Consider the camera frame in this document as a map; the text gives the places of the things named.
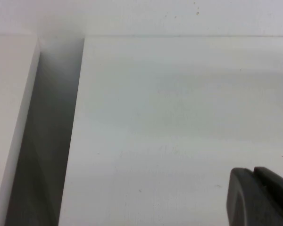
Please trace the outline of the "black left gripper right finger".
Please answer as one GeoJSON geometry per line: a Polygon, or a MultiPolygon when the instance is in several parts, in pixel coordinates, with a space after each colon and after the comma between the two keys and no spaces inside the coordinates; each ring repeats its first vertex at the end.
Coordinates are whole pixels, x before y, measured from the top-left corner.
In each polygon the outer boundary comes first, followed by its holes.
{"type": "Polygon", "coordinates": [[[275,211],[283,218],[283,177],[266,167],[255,167],[254,175],[262,184],[269,202],[275,211]]]}

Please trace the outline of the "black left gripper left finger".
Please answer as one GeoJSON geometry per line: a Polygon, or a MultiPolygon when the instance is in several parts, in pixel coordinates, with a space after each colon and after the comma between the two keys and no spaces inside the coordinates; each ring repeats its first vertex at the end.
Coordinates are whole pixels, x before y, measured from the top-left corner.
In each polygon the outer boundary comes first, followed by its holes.
{"type": "Polygon", "coordinates": [[[283,226],[283,218],[269,202],[253,171],[246,168],[231,170],[226,201],[229,225],[283,226]]]}

